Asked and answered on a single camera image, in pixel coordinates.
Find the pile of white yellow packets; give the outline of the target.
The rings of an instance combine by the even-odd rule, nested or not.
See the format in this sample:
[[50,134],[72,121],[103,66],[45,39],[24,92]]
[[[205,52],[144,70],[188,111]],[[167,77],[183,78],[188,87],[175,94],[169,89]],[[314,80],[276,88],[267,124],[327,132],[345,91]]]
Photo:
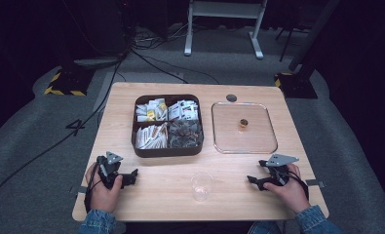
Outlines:
[[138,104],[135,114],[138,122],[167,121],[168,107],[163,98],[152,99],[145,104]]

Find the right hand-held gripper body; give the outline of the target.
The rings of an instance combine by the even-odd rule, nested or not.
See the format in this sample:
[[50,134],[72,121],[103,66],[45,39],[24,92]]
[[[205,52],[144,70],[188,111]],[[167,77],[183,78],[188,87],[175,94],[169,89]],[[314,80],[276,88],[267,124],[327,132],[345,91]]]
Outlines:
[[298,157],[274,153],[269,160],[265,162],[271,177],[273,177],[276,185],[284,186],[289,181],[288,164],[292,164],[299,160]]

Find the person's right hand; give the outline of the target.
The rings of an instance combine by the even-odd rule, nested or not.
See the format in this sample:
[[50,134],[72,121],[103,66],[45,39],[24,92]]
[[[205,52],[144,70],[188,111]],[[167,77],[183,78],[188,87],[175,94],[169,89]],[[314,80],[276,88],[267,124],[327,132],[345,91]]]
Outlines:
[[288,168],[291,178],[286,185],[277,186],[266,182],[263,187],[277,195],[284,204],[297,215],[309,209],[311,205],[301,185],[299,168],[294,164],[289,164]]

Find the pile of white red packets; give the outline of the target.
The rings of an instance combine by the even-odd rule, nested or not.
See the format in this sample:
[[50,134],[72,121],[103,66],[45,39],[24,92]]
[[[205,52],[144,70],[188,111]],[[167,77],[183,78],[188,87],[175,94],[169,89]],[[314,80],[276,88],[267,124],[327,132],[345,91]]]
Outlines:
[[179,100],[168,108],[169,120],[197,120],[198,104],[194,100]]

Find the pile of white orange sticks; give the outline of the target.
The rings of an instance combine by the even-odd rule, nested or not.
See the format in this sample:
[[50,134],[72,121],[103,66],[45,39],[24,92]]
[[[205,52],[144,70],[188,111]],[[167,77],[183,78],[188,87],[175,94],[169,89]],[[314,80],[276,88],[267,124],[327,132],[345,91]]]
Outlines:
[[160,149],[168,147],[167,124],[140,128],[135,135],[137,149]]

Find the clear plastic cup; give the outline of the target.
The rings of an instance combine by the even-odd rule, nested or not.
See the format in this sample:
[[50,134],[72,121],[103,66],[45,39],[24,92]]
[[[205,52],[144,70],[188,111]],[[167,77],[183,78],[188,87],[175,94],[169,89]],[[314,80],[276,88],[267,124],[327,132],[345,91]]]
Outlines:
[[206,201],[213,189],[214,189],[214,178],[211,174],[205,172],[198,172],[191,178],[192,194],[196,201]]

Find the yellow black striped stand base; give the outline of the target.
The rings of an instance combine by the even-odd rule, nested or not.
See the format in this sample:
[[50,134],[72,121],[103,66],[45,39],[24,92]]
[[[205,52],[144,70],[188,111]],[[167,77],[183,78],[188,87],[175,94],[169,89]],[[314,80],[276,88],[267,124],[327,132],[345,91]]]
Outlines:
[[73,71],[59,69],[46,88],[45,95],[83,97],[88,93],[95,72],[78,68]]
[[280,72],[274,75],[274,84],[285,98],[317,98],[313,85],[308,79],[301,79],[296,73]]

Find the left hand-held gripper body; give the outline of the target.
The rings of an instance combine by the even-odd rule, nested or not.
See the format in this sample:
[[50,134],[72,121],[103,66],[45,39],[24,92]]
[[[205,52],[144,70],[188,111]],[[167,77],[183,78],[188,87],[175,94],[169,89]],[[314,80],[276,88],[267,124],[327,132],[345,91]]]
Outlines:
[[98,174],[106,188],[111,189],[113,187],[122,160],[121,156],[110,151],[107,151],[105,156],[96,158],[99,165]]

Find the person's left hand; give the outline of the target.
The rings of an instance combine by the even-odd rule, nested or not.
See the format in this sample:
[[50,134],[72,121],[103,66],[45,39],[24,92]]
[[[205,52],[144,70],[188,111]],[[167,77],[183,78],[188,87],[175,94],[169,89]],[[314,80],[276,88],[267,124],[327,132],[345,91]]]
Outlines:
[[118,175],[115,178],[113,187],[108,189],[104,186],[98,174],[96,163],[93,163],[85,174],[86,181],[91,193],[90,207],[92,210],[99,210],[108,213],[113,213],[118,200],[123,182],[123,177]]

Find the pile of grey tea bags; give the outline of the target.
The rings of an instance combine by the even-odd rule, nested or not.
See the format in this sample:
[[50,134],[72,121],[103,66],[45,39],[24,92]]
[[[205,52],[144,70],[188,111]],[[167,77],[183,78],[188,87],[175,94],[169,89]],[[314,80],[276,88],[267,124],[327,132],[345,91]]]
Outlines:
[[169,147],[188,148],[203,142],[202,126],[198,120],[176,120],[169,125]]

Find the person's denim leg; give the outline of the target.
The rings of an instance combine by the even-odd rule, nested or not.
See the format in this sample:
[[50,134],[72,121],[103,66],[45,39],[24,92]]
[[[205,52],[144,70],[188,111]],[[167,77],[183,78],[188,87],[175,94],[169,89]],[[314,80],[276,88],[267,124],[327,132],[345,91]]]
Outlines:
[[256,221],[248,234],[282,234],[276,221]]

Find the brown four-compartment box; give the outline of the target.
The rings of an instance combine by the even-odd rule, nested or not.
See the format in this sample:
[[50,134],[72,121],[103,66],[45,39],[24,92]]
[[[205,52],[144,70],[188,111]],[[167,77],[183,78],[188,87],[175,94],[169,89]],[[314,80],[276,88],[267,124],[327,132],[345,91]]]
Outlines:
[[[145,104],[149,100],[157,99],[157,98],[163,98],[165,100],[165,103],[167,107],[169,108],[171,105],[177,103],[179,100],[194,100],[198,104],[198,121],[200,122],[202,126],[202,132],[203,132],[203,142],[204,142],[204,131],[203,131],[203,123],[202,123],[202,115],[200,110],[200,102],[197,97],[190,95],[190,94],[183,94],[183,95],[155,95],[155,96],[141,96],[139,97],[134,104],[134,117],[133,117],[133,130],[132,130],[132,145],[135,151],[135,154],[142,158],[153,158],[153,157],[172,157],[172,156],[192,156],[196,155],[201,152],[203,147],[203,142],[201,145],[196,147],[188,147],[188,148],[170,148],[169,147],[169,125],[170,123],[176,121],[170,121],[169,115],[167,121],[148,121],[148,122],[138,122],[136,120],[136,106],[138,104]],[[140,128],[148,127],[151,125],[162,125],[166,123],[167,124],[167,130],[168,130],[168,147],[167,148],[160,148],[160,149],[137,149],[135,147],[135,135],[137,131]]]

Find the grey metal stand pole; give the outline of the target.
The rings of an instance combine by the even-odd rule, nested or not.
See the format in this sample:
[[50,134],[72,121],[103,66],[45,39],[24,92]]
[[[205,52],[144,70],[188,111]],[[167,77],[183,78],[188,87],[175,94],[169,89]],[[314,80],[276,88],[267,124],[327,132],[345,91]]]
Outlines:
[[295,71],[297,66],[304,61],[309,50],[312,48],[314,41],[318,38],[321,30],[326,25],[328,19],[332,15],[339,2],[340,0],[329,0],[325,4],[324,8],[318,16],[317,21],[314,23],[312,30],[308,33],[305,42],[289,64],[290,71]]

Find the clear square lid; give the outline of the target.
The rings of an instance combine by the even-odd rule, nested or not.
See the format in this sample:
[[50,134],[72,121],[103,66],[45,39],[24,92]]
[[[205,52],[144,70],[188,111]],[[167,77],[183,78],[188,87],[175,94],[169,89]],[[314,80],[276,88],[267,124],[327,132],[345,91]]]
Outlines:
[[[249,124],[240,130],[240,120]],[[278,148],[268,109],[254,102],[212,105],[213,145],[223,154],[270,154]]]

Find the dark equipment stand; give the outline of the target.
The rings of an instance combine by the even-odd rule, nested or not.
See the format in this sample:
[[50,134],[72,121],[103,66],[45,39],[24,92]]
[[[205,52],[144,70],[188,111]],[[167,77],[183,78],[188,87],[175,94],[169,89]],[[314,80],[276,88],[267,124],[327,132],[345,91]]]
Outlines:
[[96,56],[124,60],[135,36],[131,0],[61,0]]

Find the white desk frame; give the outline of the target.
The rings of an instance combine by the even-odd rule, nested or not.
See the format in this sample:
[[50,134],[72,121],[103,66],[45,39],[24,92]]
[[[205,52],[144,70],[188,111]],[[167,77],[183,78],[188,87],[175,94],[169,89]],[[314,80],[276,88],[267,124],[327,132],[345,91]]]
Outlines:
[[263,59],[261,47],[257,36],[267,7],[268,0],[260,0],[259,3],[227,3],[227,2],[208,2],[203,0],[189,0],[187,15],[187,35],[184,46],[184,54],[192,55],[193,42],[193,19],[195,17],[214,17],[229,19],[248,19],[256,20],[254,30],[249,32],[255,57]]

